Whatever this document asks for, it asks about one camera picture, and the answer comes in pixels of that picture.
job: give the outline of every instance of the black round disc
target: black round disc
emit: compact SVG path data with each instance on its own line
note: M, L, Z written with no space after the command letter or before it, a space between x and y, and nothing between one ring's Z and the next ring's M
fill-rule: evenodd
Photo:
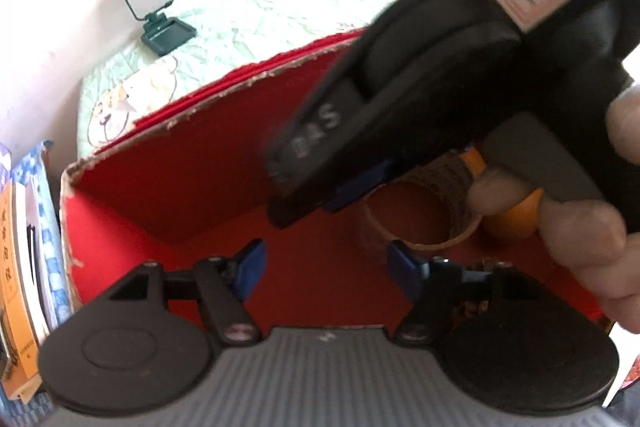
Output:
M40 374L56 403L93 416L140 413L200 380L211 360L204 333L162 309L135 308L80 312L47 339Z
M587 318L533 301L460 324L442 354L444 369L464 391L498 409L530 415L592 404L618 368L615 346Z

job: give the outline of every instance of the orange book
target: orange book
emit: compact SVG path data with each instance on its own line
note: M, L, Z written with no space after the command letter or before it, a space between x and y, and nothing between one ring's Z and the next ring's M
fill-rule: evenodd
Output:
M0 291L4 306L2 325L9 338L14 359L11 374L2 381L9 399L17 399L33 386L34 377L39 378L38 343L31 327L17 266L13 201L14 184L10 184L0 194Z

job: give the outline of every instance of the red fabric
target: red fabric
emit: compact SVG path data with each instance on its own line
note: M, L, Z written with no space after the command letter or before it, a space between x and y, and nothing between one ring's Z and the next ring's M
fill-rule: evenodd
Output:
M323 39L234 71L151 115L141 128L357 34ZM261 237L268 270L247 306L263 329L395 327L409 304L384 269L353 244L355 206L335 216L315 212L284 231L268 223L264 210L274 193L264 169L265 146L337 56L319 55L212 100L170 130L149 134L84 172L64 201L68 246L78 261L72 277L82 300L147 259L161 261L165 269L190 267L204 257L231 255ZM512 261L590 317L599 314L593 297L549 259L538 237L499 245L478 232L447 255L461 262L487 256ZM193 307L177 309L196 321Z

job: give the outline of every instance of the light green tablecloth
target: light green tablecloth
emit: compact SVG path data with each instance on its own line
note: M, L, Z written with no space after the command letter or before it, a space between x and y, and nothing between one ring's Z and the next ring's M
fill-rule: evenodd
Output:
M177 68L175 89L168 98L180 98L204 84L217 81L239 66L266 60L328 35L365 26L392 1L210 0L206 6L185 12L172 13L169 9L168 14L177 15L194 26L198 35L171 53ZM104 102L108 91L113 91L118 84L152 64L156 58L138 40L83 79L78 110L79 156L90 155L95 146L100 145L96 143L95 128L104 115L99 114L102 104L98 105L98 101ZM92 115L93 144L89 140Z

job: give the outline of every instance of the torn cardboard edge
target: torn cardboard edge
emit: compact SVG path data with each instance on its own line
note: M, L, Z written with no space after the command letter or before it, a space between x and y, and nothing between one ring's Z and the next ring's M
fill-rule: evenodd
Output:
M76 288L76 284L73 281L72 277L72 268L74 266L82 267L82 263L76 260L73 256L73 247L71 246L68 238L68 230L66 228L66 205L65 201L68 198L73 198L75 194L75 187L78 185L82 176L85 172L94 169L99 163L107 160L113 155L116 155L124 150L127 150L131 147L136 146L146 140L153 139L156 136L160 136L165 133L169 133L171 129L178 124L188 121L196 112L199 112L216 101L220 100L223 97L226 97L236 91L242 89L248 89L252 87L256 82L260 82L267 78L274 78L284 73L285 71L297 68L302 64L309 62L311 60L315 60L322 55L331 54L339 52L345 48L348 48L354 40L358 38L360 35L360 31L351 32L350 34L341 35L342 39L337 42L333 42L328 44L327 46L315 49L314 51L304 51L304 54L301 55L302 50L306 50L305 48L301 48L298 50L294 50L289 52L288 54L278 55L275 58L281 58L281 60L286 60L287 55L291 55L291 60L286 62L281 62L275 65L273 68L267 71L261 71L259 73L250 76L249 78L239 77L238 81L235 83L231 83L229 86L222 87L218 91L214 91L209 96L198 100L196 94L203 96L207 90L215 90L217 86L219 86L226 78L237 74L237 70L231 71L228 75L220 78L215 83L204 86L201 90L198 90L188 97L183 97L178 100L175 100L171 104L163 107L162 109L156 111L155 113L151 113L143 120L140 121L141 124L144 124L145 121L153 120L159 113L164 112L167 108L171 108L172 105L180 105L186 102L188 98L194 99L193 105L187 106L182 110L176 112L173 116L167 117L166 120L159 121L148 128L136 127L132 129L132 131L123 135L121 138L117 139L112 144L108 145L105 148L98 150L94 155L88 156L86 158L80 158L75 163L69 165L65 171L62 173L61 177L61 190L60 190L60 228L61 228L61 238L62 238L62 251L63 251L63 262L64 269L66 274L66 283L69 289L69 297L71 301L72 311L76 312L81 306L82 302L79 298L78 289Z

